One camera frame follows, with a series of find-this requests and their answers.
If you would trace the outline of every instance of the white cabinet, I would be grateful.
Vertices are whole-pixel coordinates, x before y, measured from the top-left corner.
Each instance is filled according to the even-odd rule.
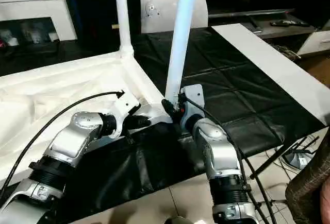
[[[77,38],[65,0],[0,0],[0,22],[51,18],[59,40]]]

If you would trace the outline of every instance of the robotic arm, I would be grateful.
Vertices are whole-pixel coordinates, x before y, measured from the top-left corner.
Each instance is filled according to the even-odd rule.
[[[204,107],[203,89],[200,84],[184,87],[181,93]],[[173,113],[173,106],[163,100],[164,108]],[[180,126],[192,134],[202,153],[206,175],[213,198],[215,223],[258,224],[254,205],[249,202],[249,185],[243,183],[240,163],[228,135],[208,118],[203,111],[185,101]]]
[[[201,85],[181,90],[189,99],[204,106]],[[131,93],[124,93],[107,114],[78,112],[71,122],[53,139],[33,169],[23,179],[0,209],[0,224],[54,223],[56,202],[62,197],[65,184],[82,156],[101,136],[116,140],[123,132],[123,124],[139,102]],[[183,103],[184,114],[163,100],[163,106],[174,122],[192,134],[202,153],[213,197],[215,223],[258,224],[255,209],[248,201],[249,185],[243,183],[240,163],[226,132],[205,118],[203,111],[189,102]],[[140,108],[131,119],[129,130],[138,131],[159,122],[171,122],[170,117],[150,107]]]
[[[1,224],[52,223],[52,210],[65,184],[89,145],[101,136],[118,138],[129,112],[139,107],[131,93],[124,93],[107,114],[78,112],[53,139],[32,173],[23,179],[0,209]]]

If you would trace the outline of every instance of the table leg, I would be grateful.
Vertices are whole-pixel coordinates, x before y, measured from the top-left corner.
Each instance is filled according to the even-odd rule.
[[[293,144],[284,144],[279,150],[277,150],[266,162],[264,162],[258,169],[256,169],[256,175],[262,173],[267,167],[270,166],[274,161],[277,160],[281,155],[283,155]]]

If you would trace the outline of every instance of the black metal rod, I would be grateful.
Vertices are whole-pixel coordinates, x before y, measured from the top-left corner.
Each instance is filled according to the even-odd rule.
[[[312,154],[308,149],[295,149],[291,153],[309,153]]]
[[[302,150],[305,150],[306,148],[308,148],[310,145],[312,145],[314,142],[316,142],[319,138],[320,138],[319,136],[314,138],[310,143],[308,143],[305,147],[303,147]]]
[[[294,147],[294,148],[292,148],[292,150],[295,150],[295,149],[297,149],[300,145],[302,145],[303,144],[303,142],[305,141],[307,139],[307,137],[305,136],[304,138],[302,138],[301,139],[301,141],[300,142],[298,142],[298,144]]]
[[[262,173],[267,167],[269,167],[274,161],[276,161],[281,155],[283,155],[292,144],[285,143],[283,146],[277,150],[268,160],[266,160],[257,170],[256,175]]]

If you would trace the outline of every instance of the tile floor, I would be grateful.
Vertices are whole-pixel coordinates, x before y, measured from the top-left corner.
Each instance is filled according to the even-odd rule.
[[[313,137],[320,136],[320,139],[312,146],[311,150],[317,148],[323,140],[326,129],[312,134],[304,144],[310,142]],[[274,152],[274,149],[257,154],[250,158],[254,168],[260,166]],[[245,164],[246,175],[251,171]],[[285,165],[290,178],[294,178],[299,172]],[[285,189],[289,178],[280,166],[280,161],[272,164],[260,174],[260,180],[266,189],[269,198],[273,200],[285,199]],[[253,180],[249,180],[252,193],[257,201],[263,201],[260,190]],[[270,221],[266,206],[262,206],[264,214]],[[278,224],[294,224],[291,213],[285,204],[272,207]],[[138,200],[127,202],[113,209],[87,217],[74,222],[74,224],[136,224],[150,223],[163,224],[169,217],[184,216],[193,223],[214,223],[212,220],[212,198],[206,175],[200,175],[184,182],[165,188],[161,191],[144,196]]]

